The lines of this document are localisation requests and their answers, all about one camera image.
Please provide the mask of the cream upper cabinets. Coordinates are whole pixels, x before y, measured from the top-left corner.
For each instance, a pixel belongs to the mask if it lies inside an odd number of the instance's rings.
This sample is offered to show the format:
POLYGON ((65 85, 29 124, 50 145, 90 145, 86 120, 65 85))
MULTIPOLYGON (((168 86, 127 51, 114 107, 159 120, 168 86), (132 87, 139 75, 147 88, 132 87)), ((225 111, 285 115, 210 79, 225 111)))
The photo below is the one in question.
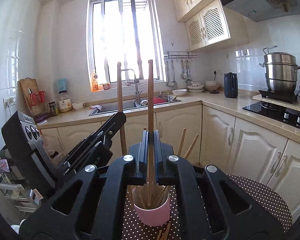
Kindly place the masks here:
POLYGON ((245 18, 221 0, 173 0, 177 21, 185 23, 190 51, 249 43, 245 18))

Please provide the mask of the small white cup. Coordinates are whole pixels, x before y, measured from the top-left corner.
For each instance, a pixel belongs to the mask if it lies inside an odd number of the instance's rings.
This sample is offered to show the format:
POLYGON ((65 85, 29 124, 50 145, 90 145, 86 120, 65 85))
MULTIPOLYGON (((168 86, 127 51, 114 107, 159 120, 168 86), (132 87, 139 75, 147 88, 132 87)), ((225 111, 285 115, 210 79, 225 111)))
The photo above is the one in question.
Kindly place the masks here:
POLYGON ((80 111, 85 107, 85 102, 75 102, 72 104, 72 108, 76 111, 80 111))

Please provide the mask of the cream lower kitchen cabinets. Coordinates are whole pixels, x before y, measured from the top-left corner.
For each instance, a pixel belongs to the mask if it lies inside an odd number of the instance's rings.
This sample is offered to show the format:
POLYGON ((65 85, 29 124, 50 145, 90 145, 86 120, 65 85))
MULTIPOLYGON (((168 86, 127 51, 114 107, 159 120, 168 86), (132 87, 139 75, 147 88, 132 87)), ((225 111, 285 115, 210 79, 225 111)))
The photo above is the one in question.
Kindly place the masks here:
POLYGON ((263 183, 285 200, 293 219, 300 216, 300 143, 205 105, 157 112, 154 127, 175 153, 186 128, 182 156, 198 134, 190 163, 212 164, 223 172, 263 183))

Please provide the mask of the pink plastic cup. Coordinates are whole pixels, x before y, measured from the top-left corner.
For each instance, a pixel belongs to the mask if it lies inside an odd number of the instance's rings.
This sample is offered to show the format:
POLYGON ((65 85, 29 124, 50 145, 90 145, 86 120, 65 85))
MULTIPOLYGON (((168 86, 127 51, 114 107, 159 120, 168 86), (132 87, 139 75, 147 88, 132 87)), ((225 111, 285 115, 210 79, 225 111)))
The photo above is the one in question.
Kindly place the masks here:
POLYGON ((142 186, 132 189, 134 209, 141 222, 147 226, 162 226, 170 219, 170 195, 165 198, 165 202, 154 209, 143 209, 146 204, 144 194, 141 192, 142 186))

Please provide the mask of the stainless steamer pot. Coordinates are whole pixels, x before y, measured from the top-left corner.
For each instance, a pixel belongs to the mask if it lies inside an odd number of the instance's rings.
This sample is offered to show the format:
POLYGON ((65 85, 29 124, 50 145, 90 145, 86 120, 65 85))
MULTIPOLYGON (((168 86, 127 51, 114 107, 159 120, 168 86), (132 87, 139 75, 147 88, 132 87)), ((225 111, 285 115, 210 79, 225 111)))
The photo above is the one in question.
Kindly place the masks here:
POLYGON ((264 63, 259 66, 264 68, 267 88, 278 93, 294 93, 297 87, 298 70, 296 57, 285 52, 270 52, 271 46, 263 48, 264 63))

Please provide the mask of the chrome sink faucet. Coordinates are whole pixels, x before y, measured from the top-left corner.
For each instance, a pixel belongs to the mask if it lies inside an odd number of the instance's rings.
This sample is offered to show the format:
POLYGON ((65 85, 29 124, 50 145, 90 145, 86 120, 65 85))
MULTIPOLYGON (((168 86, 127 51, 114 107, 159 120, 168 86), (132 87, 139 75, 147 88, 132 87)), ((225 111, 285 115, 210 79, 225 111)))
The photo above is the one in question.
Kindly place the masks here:
POLYGON ((136 74, 135 74, 135 71, 131 68, 125 68, 125 69, 121 69, 121 72, 129 72, 129 71, 132 71, 133 72, 133 79, 132 80, 129 80, 129 79, 125 79, 125 83, 127 86, 131 86, 131 85, 134 85, 135 86, 135 100, 137 103, 140 103, 141 102, 141 93, 142 93, 142 90, 139 90, 139 87, 138 87, 138 83, 140 82, 139 79, 136 77, 136 74))

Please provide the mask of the black gas stove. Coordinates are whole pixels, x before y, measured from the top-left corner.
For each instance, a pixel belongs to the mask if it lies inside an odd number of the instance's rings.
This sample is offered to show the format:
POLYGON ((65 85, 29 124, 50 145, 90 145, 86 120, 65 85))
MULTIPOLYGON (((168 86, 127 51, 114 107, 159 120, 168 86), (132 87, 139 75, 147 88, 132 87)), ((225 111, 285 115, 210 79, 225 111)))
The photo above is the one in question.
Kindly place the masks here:
POLYGON ((252 103, 242 109, 300 129, 300 111, 262 101, 252 103))

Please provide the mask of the teal box on counter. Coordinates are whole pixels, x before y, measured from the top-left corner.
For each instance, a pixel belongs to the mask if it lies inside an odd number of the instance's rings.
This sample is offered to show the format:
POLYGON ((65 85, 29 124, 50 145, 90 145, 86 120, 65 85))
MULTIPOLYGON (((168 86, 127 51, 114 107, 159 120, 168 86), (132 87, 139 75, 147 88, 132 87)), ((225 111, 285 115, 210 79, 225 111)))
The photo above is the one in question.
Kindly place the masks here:
POLYGON ((57 80, 57 89, 58 93, 66 93, 67 92, 67 80, 66 79, 58 79, 57 80))

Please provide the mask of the orange bottle on windowsill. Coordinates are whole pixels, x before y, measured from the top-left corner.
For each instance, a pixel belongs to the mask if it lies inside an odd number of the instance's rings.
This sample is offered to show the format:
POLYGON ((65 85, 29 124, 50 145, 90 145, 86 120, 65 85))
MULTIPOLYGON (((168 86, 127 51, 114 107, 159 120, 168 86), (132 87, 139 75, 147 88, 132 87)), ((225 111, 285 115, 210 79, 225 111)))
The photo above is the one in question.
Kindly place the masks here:
POLYGON ((98 78, 97 74, 93 73, 91 77, 92 92, 97 92, 99 90, 97 78, 98 78))

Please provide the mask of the stainless kitchen sink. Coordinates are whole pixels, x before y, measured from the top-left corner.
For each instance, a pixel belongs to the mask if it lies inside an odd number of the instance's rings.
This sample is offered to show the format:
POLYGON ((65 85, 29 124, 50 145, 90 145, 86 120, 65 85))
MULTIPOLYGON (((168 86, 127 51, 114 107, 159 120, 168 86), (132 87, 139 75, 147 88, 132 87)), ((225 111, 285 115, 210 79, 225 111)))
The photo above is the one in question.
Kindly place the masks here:
MULTIPOLYGON (((181 102, 177 98, 177 96, 170 96, 169 94, 155 96, 153 99, 154 105, 163 105, 168 103, 181 102)), ((123 102, 123 109, 134 109, 134 108, 142 108, 148 106, 148 100, 146 98, 142 98, 140 102, 135 100, 125 100, 123 102)), ((104 113, 112 113, 117 112, 119 110, 117 102, 104 103, 95 107, 89 114, 89 116, 104 114, 104 113)))

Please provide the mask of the jar with yellow label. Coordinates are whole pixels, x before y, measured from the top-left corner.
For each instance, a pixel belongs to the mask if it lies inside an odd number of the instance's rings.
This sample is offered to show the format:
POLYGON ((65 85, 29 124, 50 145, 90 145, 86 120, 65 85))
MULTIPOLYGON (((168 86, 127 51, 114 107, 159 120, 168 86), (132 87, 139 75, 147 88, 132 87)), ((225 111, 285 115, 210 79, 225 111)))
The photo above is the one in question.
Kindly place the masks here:
POLYGON ((59 94, 58 105, 59 105, 60 113, 66 113, 71 111, 72 103, 70 97, 67 94, 67 90, 62 90, 58 94, 59 94))

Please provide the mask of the wooden chopstick in cup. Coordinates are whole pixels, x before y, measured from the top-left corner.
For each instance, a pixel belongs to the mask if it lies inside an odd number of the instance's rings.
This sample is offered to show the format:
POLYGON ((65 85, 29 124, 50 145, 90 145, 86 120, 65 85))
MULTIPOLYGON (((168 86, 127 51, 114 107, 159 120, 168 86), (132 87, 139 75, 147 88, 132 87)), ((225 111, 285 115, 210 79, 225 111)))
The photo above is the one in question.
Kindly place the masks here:
POLYGON ((193 140, 192 144, 190 145, 190 147, 188 148, 188 150, 186 151, 186 153, 184 155, 184 159, 187 159, 190 156, 190 154, 193 151, 193 148, 194 148, 194 146, 195 146, 195 144, 198 140, 198 137, 199 137, 198 134, 194 137, 194 140, 193 140))
POLYGON ((185 140, 185 135, 186 135, 186 128, 183 128, 182 134, 181 134, 181 139, 179 142, 179 147, 178 147, 178 152, 177 155, 180 156, 181 152, 182 152, 182 148, 183 148, 183 144, 184 144, 184 140, 185 140))

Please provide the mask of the wall utensil rail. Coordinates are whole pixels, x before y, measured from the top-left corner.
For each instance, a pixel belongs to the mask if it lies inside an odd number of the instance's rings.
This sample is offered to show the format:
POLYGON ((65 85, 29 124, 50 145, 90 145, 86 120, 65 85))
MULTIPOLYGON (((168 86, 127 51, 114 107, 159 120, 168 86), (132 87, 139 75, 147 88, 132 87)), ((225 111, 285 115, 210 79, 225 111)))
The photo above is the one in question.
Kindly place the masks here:
POLYGON ((165 59, 196 59, 198 57, 196 52, 190 51, 165 51, 165 59))

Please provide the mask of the stack of white dishes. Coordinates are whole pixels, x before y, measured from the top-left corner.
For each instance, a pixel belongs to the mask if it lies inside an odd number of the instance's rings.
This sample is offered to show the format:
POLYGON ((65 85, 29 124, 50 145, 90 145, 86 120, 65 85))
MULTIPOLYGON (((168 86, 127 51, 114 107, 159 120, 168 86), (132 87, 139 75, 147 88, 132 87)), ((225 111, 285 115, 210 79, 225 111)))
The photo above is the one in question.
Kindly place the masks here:
POLYGON ((201 93, 204 90, 204 85, 200 82, 194 82, 187 86, 187 89, 191 93, 201 93))

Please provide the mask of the brown polka dot tablecloth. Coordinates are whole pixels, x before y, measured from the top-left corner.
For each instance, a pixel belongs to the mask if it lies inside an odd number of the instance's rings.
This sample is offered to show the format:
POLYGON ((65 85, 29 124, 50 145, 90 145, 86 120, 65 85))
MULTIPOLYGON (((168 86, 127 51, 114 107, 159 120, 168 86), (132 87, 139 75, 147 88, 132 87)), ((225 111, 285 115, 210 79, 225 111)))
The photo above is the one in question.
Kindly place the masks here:
MULTIPOLYGON (((229 177, 264 209, 279 220, 285 232, 292 226, 291 211, 281 196, 266 185, 250 178, 229 175, 229 177)), ((122 239, 157 239, 162 229, 163 236, 168 223, 171 223, 167 239, 182 239, 179 228, 179 213, 177 209, 177 198, 175 187, 172 186, 170 194, 170 219, 162 226, 147 226, 138 217, 135 209, 131 207, 130 201, 126 199, 125 214, 123 220, 122 239)))

